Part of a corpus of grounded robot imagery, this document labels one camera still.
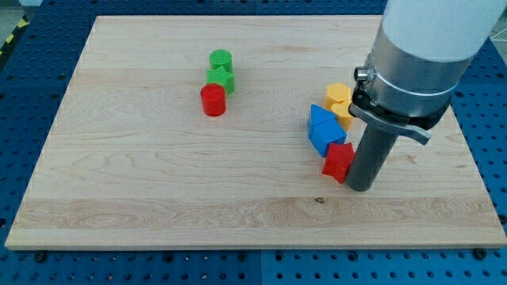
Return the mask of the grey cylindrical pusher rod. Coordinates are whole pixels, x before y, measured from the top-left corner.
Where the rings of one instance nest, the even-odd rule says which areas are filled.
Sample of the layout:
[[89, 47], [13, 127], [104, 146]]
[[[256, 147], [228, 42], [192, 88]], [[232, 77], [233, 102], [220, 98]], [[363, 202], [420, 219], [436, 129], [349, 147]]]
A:
[[352, 190], [365, 192], [372, 186], [397, 138], [371, 125], [365, 128], [346, 177]]

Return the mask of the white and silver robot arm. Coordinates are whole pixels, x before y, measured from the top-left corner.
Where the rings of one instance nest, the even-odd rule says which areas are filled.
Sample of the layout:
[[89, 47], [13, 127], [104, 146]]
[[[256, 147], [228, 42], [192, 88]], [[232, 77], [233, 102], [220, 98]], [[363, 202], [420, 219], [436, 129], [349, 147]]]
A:
[[346, 184], [367, 191], [400, 136], [425, 145], [506, 0], [388, 0], [354, 70], [349, 112], [366, 124]]

